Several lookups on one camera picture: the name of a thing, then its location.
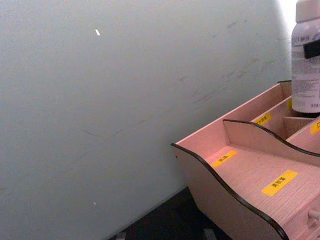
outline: light blue wall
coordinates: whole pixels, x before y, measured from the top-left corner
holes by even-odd
[[[275,0],[2,0],[0,239],[100,240],[183,189],[170,143],[290,79],[280,13]]]

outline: yellow sticker with text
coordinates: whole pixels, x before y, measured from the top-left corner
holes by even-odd
[[[318,132],[320,130],[320,121],[318,121],[318,122],[316,122],[316,123],[314,123],[314,124],[312,124],[311,126],[310,126],[310,132],[311,132],[311,134],[315,134],[316,132]]]
[[[271,182],[268,186],[262,189],[264,194],[269,196],[275,195],[280,189],[282,189],[287,183],[294,179],[298,175],[297,172],[288,170],[285,171],[281,176],[277,177],[276,180]]]
[[[286,101],[286,107],[292,109],[292,97]]]
[[[271,114],[268,112],[266,115],[263,115],[262,117],[259,117],[257,120],[255,120],[256,124],[264,125],[271,119]]]
[[[218,167],[220,164],[224,163],[226,160],[228,160],[229,158],[231,158],[233,155],[235,155],[237,152],[236,151],[230,151],[227,154],[223,155],[222,157],[220,157],[217,161],[214,161],[211,166],[212,167]]]

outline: wooden desk organizer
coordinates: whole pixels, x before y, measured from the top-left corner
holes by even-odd
[[[320,236],[320,118],[298,117],[291,94],[279,82],[172,144],[198,208],[233,240]]]

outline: dark floor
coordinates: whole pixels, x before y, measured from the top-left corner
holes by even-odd
[[[212,229],[217,240],[231,240],[200,212],[188,188],[123,230],[125,240],[203,240]]]

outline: black edge trim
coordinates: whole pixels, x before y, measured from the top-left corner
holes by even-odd
[[[287,83],[287,82],[292,82],[291,80],[286,80],[286,81],[278,81],[278,84],[280,83]]]
[[[232,196],[234,197],[239,203],[241,203],[243,206],[245,206],[247,209],[249,209],[251,212],[258,215],[260,218],[265,220],[268,224],[270,224],[275,231],[279,234],[282,240],[289,240],[289,237],[287,236],[286,232],[283,230],[283,228],[270,216],[265,214],[263,211],[255,208],[250,203],[248,203],[246,200],[244,200],[239,194],[237,194],[220,176],[219,174],[198,154],[196,154],[193,151],[190,151],[183,146],[180,146],[176,143],[171,143],[171,146],[186,152],[187,154],[192,155],[194,158],[196,158],[212,175],[213,177],[222,185],[222,187]]]
[[[226,122],[235,122],[235,123],[242,123],[242,124],[250,124],[252,126],[255,126],[255,127],[258,127],[260,129],[262,129],[263,131],[267,132],[268,134],[272,135],[274,138],[276,138],[277,140],[279,140],[280,142],[282,142],[283,144],[287,145],[288,147],[296,150],[296,151],[299,151],[301,153],[304,153],[304,154],[308,154],[308,155],[312,155],[312,156],[315,156],[315,157],[320,157],[320,153],[315,153],[315,152],[312,152],[312,151],[307,151],[307,150],[304,150],[300,147],[297,147],[293,144],[291,144],[290,142],[287,142],[285,139],[283,139],[282,137],[280,137],[279,135],[275,134],[273,131],[269,130],[268,128],[265,128],[264,126],[260,125],[260,124],[257,124],[255,122],[252,122],[252,121],[240,121],[240,120],[231,120],[231,119],[223,119],[223,121],[226,121]]]

